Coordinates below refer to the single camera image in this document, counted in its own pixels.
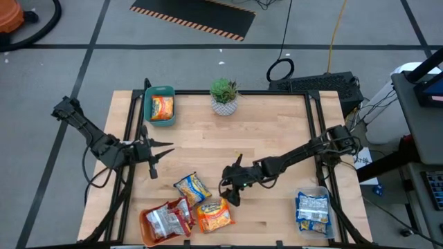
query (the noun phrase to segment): black and orange striped mat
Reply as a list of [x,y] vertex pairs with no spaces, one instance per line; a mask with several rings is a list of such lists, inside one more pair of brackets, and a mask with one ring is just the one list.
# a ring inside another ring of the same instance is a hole
[[136,0],[131,10],[239,42],[255,18],[253,11],[213,0]]

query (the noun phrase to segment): clear plastic container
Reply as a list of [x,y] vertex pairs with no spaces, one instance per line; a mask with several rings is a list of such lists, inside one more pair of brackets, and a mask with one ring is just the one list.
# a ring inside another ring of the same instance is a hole
[[326,234],[315,232],[315,231],[300,231],[299,224],[297,224],[297,231],[306,239],[333,239],[335,237],[335,219],[333,209],[331,207],[331,203],[329,202],[329,192],[326,187],[304,187],[296,190],[296,199],[298,197],[298,193],[302,192],[307,196],[327,196],[328,206],[329,206],[329,219],[330,224],[326,225]]

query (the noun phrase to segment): warning stripe tape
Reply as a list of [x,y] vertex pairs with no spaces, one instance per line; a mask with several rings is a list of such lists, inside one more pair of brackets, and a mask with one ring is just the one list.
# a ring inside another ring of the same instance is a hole
[[257,14],[255,11],[247,10],[247,9],[245,9],[245,8],[241,8],[241,7],[238,7],[238,6],[234,6],[234,5],[231,5],[231,4],[228,4],[228,3],[220,3],[220,2],[218,2],[218,1],[214,1],[214,0],[205,0],[205,1],[209,1],[209,2],[213,2],[213,3],[217,3],[217,4],[219,4],[219,5],[228,6],[228,7],[231,7],[231,8],[236,8],[236,9],[238,9],[238,10],[244,10],[244,11],[247,11],[247,12],[251,12],[251,13],[253,13],[254,15]]
[[140,13],[140,14],[148,15],[148,16],[151,16],[151,17],[156,17],[156,18],[159,18],[159,19],[162,19],[162,20],[165,20],[165,21],[170,21],[170,22],[173,22],[175,24],[180,24],[182,26],[186,26],[186,27],[197,29],[197,30],[205,31],[207,33],[220,35],[222,37],[226,37],[226,38],[229,38],[229,39],[234,39],[235,41],[238,41],[238,42],[241,42],[241,41],[244,40],[244,37],[236,35],[236,34],[233,34],[233,33],[230,33],[230,32],[227,32],[227,31],[224,31],[224,30],[219,30],[219,29],[216,29],[216,28],[207,27],[207,26],[202,25],[202,24],[196,24],[196,23],[193,23],[191,21],[186,21],[186,20],[182,20],[182,19],[179,19],[179,18],[176,18],[176,17],[171,17],[171,16],[168,16],[168,15],[160,14],[158,12],[154,12],[154,11],[151,11],[151,10],[146,10],[144,8],[132,6],[130,10],[132,10],[134,12],[137,12],[137,13]]

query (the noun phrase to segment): potted plant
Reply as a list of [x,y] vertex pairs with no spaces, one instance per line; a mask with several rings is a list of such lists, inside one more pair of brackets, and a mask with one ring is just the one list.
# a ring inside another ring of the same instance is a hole
[[221,116],[228,116],[237,109],[237,83],[221,78],[210,87],[211,104],[214,111]]

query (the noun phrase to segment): black hose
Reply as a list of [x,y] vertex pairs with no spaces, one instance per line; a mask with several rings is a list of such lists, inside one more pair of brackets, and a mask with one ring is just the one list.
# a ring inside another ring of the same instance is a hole
[[54,27],[57,25],[58,21],[60,20],[60,17],[62,16],[62,6],[60,5],[60,2],[58,0],[53,0],[55,12],[51,20],[37,33],[32,35],[31,37],[28,37],[24,39],[23,41],[19,41],[14,44],[9,44],[7,46],[0,46],[0,52],[7,52],[7,51],[13,51],[20,48],[25,48],[29,45],[34,44],[36,41],[43,38],[45,35],[47,35]]

